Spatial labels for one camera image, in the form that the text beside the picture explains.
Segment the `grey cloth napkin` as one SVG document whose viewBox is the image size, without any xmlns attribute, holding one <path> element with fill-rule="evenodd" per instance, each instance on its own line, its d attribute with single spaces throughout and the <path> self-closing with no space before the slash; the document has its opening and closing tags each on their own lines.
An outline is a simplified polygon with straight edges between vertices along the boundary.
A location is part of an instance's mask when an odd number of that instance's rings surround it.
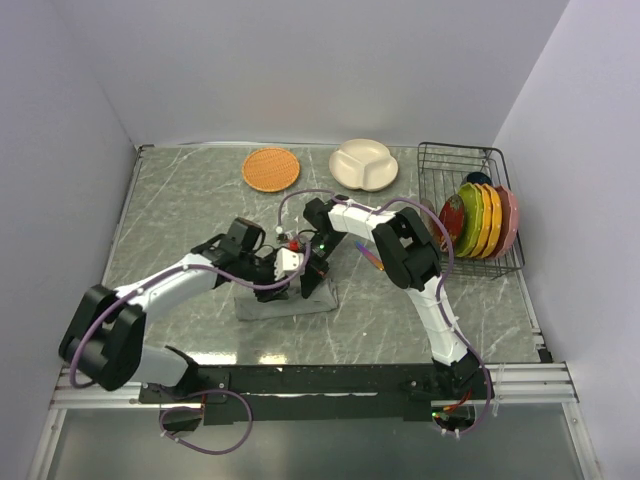
<svg viewBox="0 0 640 480">
<path fill-rule="evenodd" d="M 259 302 L 251 295 L 236 297 L 235 316 L 239 321 L 258 321 L 324 313 L 339 307 L 337 286 L 331 279 L 322 281 L 308 298 L 302 297 L 299 284 L 291 287 L 287 294 L 287 299 L 266 303 Z"/>
</svg>

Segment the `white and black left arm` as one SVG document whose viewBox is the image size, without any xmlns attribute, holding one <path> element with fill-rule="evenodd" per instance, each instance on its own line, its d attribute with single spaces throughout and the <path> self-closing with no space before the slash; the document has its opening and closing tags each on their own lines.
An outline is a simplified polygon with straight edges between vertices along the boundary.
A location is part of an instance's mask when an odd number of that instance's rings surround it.
<svg viewBox="0 0 640 480">
<path fill-rule="evenodd" d="M 73 388 L 106 391 L 129 381 L 162 385 L 177 402 L 197 393 L 197 363 L 173 347 L 145 344 L 147 327 L 175 307 L 226 282 L 250 288 L 264 301 L 285 291 L 301 256 L 278 248 L 258 253 L 265 238 L 258 225 L 235 219 L 229 230 L 193 247 L 178 262 L 138 282 L 109 289 L 91 287 L 59 346 Z"/>
</svg>

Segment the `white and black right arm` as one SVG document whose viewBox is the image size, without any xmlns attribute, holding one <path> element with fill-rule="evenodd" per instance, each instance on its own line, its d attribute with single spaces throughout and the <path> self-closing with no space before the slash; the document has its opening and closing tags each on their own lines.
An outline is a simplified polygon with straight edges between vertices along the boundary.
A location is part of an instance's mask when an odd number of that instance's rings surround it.
<svg viewBox="0 0 640 480">
<path fill-rule="evenodd" d="M 338 196 L 310 200 L 303 217 L 315 229 L 300 277 L 303 298 L 320 285 L 328 258 L 345 235 L 374 242 L 387 277 L 408 295 L 427 333 L 440 392 L 452 399 L 467 392 L 491 396 L 486 365 L 461 333 L 447 299 L 444 281 L 452 267 L 441 268 L 440 249 L 414 209 L 373 209 Z"/>
</svg>

